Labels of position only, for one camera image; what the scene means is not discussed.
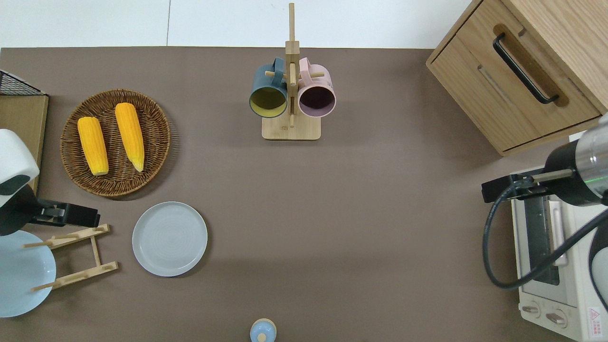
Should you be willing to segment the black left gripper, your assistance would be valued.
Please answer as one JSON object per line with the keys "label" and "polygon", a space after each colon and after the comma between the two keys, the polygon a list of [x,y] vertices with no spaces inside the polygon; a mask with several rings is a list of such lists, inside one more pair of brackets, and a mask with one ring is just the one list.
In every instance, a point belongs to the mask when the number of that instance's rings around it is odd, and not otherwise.
{"label": "black left gripper", "polygon": [[94,208],[70,203],[55,203],[49,208],[40,209],[28,222],[49,227],[96,228],[99,225],[100,217],[98,210]]}

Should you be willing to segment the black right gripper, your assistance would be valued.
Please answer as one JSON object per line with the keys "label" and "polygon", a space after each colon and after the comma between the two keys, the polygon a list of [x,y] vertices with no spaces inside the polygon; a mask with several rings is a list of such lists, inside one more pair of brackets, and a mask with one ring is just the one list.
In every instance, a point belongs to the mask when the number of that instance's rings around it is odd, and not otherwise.
{"label": "black right gripper", "polygon": [[513,184],[524,182],[517,185],[506,197],[508,200],[526,200],[548,195],[548,190],[543,185],[531,182],[530,173],[515,173],[482,184],[482,197],[484,203],[495,202],[500,194]]}

